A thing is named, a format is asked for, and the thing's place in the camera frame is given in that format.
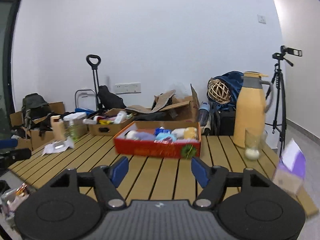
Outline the beige carton box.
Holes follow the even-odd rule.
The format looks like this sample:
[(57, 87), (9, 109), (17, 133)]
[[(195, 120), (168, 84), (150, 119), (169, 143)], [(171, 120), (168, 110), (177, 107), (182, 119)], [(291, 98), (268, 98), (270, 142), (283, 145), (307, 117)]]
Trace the beige carton box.
[(54, 133), (54, 138), (57, 141), (65, 141), (65, 126), (63, 120), (59, 115), (53, 115), (50, 117), (50, 124)]

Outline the yellow thermos jug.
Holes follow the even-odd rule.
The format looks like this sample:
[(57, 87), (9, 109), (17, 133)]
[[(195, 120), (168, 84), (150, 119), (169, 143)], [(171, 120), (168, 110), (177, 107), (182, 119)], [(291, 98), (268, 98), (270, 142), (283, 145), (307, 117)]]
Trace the yellow thermos jug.
[(236, 101), (233, 142), (245, 147), (246, 130), (261, 136), (265, 129), (266, 113), (273, 102), (273, 84), (259, 72), (244, 72), (243, 84)]

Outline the floor cardboard box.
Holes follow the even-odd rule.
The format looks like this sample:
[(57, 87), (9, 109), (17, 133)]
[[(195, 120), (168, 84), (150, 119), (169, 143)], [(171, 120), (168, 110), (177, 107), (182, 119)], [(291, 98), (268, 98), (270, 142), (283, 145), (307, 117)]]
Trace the floor cardboard box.
[[(62, 101), (49, 103), (51, 110), (57, 114), (65, 113), (65, 106)], [(21, 126), (23, 124), (22, 112), (16, 112), (10, 114), (10, 122), (12, 126)], [(17, 148), (29, 148), (35, 150), (40, 146), (43, 146), (54, 139), (54, 133), (52, 131), (45, 131), (42, 134), (40, 129), (31, 129), (28, 132), (24, 132), (26, 137), (18, 138)]]

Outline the blue white paper box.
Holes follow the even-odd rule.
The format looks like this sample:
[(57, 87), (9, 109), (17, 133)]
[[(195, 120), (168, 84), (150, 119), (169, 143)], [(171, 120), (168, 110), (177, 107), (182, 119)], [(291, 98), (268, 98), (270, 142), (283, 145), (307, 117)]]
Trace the blue white paper box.
[(155, 132), (154, 132), (154, 135), (157, 136), (159, 135), (160, 133), (171, 133), (171, 130), (170, 129), (165, 129), (164, 127), (159, 127), (159, 128), (156, 128), (155, 129)]

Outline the green spray bottle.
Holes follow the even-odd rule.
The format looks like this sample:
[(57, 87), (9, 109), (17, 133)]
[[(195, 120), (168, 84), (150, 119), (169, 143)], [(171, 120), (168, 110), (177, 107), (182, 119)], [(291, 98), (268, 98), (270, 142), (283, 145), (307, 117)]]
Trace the green spray bottle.
[(73, 119), (68, 121), (68, 133), (74, 142), (78, 140), (77, 128), (76, 128), (76, 125), (74, 124)]

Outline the large open cardboard box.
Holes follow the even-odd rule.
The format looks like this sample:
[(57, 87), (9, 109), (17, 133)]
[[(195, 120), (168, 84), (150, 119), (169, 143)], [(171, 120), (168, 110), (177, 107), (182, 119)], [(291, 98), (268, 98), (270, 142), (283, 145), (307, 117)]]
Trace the large open cardboard box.
[(200, 106), (197, 92), (190, 84), (190, 95), (179, 95), (178, 92), (172, 96), (168, 104), (160, 110), (167, 116), (167, 120), (173, 121), (196, 121)]

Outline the purple tissue box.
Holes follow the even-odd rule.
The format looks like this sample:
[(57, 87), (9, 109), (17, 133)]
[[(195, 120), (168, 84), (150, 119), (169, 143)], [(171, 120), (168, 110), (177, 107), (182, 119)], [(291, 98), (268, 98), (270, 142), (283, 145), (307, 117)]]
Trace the purple tissue box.
[(304, 183), (305, 176), (305, 155), (295, 140), (291, 139), (281, 154), (272, 182), (287, 193), (297, 195)]

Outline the red cardboard tray box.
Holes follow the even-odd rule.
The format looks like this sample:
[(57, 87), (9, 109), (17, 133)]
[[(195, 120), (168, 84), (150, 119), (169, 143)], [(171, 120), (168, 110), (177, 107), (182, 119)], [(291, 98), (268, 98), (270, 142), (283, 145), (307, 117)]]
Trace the red cardboard tray box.
[[(129, 131), (137, 131), (139, 128), (164, 127), (171, 131), (177, 128), (197, 128), (197, 140), (177, 139), (175, 142), (167, 141), (141, 141), (125, 139)], [(183, 158), (190, 159), (200, 156), (201, 129), (198, 122), (187, 121), (134, 121), (122, 129), (113, 138), (117, 153), (127, 155), (141, 155), (159, 158)]]

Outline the blue water bottle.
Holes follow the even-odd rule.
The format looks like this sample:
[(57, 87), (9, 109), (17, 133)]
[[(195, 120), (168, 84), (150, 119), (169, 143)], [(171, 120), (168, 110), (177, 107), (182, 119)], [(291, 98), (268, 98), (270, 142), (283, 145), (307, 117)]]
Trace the blue water bottle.
[(198, 117), (197, 117), (201, 127), (204, 127), (207, 125), (209, 114), (210, 114), (210, 104), (207, 102), (203, 102), (199, 107)]

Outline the white paper leaflet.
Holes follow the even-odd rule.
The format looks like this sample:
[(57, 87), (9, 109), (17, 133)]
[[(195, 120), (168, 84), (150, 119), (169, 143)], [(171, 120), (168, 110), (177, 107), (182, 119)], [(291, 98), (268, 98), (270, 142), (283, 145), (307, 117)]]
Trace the white paper leaflet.
[(65, 141), (55, 141), (55, 142), (47, 144), (44, 147), (44, 149), (42, 151), (42, 155), (62, 153), (62, 152), (65, 152), (69, 148), (71, 148), (71, 149), (74, 148), (74, 142), (72, 140), (67, 139)]

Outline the small brown cardboard box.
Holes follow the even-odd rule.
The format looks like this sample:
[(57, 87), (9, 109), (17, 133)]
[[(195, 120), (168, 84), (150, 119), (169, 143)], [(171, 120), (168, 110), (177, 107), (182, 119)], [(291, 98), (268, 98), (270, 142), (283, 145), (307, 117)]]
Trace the small brown cardboard box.
[[(126, 117), (117, 123), (119, 113), (125, 112)], [(133, 122), (133, 114), (125, 109), (113, 108), (108, 111), (95, 112), (84, 120), (92, 135), (114, 136)]]

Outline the black bag on trolley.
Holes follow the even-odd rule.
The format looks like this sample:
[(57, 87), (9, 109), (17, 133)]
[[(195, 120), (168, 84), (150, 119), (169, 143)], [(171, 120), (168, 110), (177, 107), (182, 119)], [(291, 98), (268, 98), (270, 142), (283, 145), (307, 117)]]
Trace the black bag on trolley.
[(126, 108), (123, 99), (116, 94), (111, 93), (106, 85), (99, 86), (98, 98), (100, 99), (100, 102), (104, 108), (107, 110), (111, 110), (113, 108)]

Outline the black backpack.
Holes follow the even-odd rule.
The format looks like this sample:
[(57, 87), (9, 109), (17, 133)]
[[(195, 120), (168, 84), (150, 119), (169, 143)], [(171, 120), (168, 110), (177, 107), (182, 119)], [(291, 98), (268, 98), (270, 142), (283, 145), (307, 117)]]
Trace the black backpack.
[(44, 98), (32, 93), (25, 96), (22, 100), (23, 126), (27, 133), (33, 126), (33, 121), (43, 117), (47, 117), (52, 113), (49, 103)]

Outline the white cylinder foam roll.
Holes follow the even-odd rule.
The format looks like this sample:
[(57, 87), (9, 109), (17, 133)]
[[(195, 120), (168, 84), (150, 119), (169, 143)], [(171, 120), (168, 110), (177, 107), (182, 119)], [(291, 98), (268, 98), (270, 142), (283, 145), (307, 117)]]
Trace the white cylinder foam roll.
[(138, 134), (137, 131), (129, 131), (125, 134), (125, 139), (137, 140), (138, 139), (137, 134)]

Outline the light blue plush toy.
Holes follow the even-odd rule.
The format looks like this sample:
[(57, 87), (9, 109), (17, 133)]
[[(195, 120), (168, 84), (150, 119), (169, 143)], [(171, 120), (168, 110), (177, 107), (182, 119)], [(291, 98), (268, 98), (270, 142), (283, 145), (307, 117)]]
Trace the light blue plush toy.
[(167, 141), (175, 142), (177, 140), (176, 136), (171, 133), (158, 133), (155, 137), (156, 141)]

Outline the white wall socket strip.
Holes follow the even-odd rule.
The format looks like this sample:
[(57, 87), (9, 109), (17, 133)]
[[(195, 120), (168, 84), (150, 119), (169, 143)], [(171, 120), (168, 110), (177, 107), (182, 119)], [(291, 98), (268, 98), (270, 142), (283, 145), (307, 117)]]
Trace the white wall socket strip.
[(115, 94), (138, 94), (141, 93), (141, 83), (121, 83), (114, 85)]

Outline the dark glass door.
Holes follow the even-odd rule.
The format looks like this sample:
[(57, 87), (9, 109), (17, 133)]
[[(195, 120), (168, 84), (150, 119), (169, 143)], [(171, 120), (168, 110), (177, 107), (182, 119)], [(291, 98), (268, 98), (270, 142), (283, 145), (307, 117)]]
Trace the dark glass door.
[(12, 44), (21, 0), (1, 0), (1, 139), (11, 137), (10, 115), (15, 113), (12, 93)]

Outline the white yellow plush toy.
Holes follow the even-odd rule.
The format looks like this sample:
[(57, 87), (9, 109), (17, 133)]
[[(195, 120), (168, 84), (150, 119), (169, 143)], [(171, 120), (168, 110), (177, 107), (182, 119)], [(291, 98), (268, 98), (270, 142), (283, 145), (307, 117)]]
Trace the white yellow plush toy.
[(177, 128), (172, 130), (171, 134), (175, 136), (176, 139), (185, 140), (197, 140), (197, 128), (187, 127), (187, 128)]

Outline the dark blue velvet cloth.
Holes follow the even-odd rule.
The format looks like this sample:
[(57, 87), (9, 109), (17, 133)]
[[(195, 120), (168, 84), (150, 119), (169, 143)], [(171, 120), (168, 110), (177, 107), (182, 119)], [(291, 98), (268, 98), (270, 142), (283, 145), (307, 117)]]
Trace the dark blue velvet cloth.
[(218, 111), (226, 111), (226, 110), (229, 110), (230, 108), (235, 110), (236, 102), (243, 85), (243, 77), (244, 77), (244, 74), (242, 72), (231, 71), (231, 72), (227, 72), (226, 74), (210, 78), (210, 79), (220, 79), (221, 81), (223, 81), (229, 88), (229, 91), (231, 94), (231, 101), (225, 104), (219, 104), (213, 101), (212, 99), (210, 99), (207, 95), (207, 99), (209, 101), (210, 106)]

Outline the purple knitted pouch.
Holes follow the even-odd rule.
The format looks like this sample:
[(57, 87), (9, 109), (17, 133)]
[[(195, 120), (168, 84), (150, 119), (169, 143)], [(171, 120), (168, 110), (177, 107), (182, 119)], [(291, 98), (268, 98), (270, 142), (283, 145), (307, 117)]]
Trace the purple knitted pouch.
[(135, 139), (141, 141), (155, 141), (156, 136), (148, 132), (137, 132), (135, 134)]

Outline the white bottle in box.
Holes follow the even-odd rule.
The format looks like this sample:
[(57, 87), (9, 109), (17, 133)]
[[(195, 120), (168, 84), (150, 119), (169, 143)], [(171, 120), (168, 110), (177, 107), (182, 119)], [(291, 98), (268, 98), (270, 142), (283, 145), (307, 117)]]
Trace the white bottle in box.
[(115, 120), (114, 120), (114, 124), (121, 124), (122, 122), (127, 120), (127, 113), (125, 111), (119, 111), (119, 113), (117, 114)]

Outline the trash bag with wrappers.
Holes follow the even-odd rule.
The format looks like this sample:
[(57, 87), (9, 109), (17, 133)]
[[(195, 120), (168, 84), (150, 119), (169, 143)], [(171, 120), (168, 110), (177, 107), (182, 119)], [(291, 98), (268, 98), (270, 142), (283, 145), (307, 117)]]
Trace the trash bag with wrappers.
[(10, 227), (15, 226), (14, 218), (17, 208), (28, 199), (30, 192), (28, 185), (23, 183), (15, 189), (5, 190), (1, 194), (1, 214)]

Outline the woven rattan ball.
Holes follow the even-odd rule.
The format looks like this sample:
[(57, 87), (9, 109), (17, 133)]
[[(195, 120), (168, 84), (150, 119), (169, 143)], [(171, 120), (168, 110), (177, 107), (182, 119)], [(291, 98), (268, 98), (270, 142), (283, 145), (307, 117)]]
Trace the woven rattan ball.
[(229, 103), (231, 94), (227, 85), (220, 79), (210, 79), (208, 82), (207, 95), (219, 104)]

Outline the glass with candle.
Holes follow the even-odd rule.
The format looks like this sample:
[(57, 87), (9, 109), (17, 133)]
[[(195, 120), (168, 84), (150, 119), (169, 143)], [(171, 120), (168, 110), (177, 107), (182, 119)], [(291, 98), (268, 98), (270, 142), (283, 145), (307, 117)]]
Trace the glass with candle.
[(248, 160), (258, 160), (266, 144), (268, 133), (266, 130), (258, 132), (248, 128), (245, 131), (245, 157)]

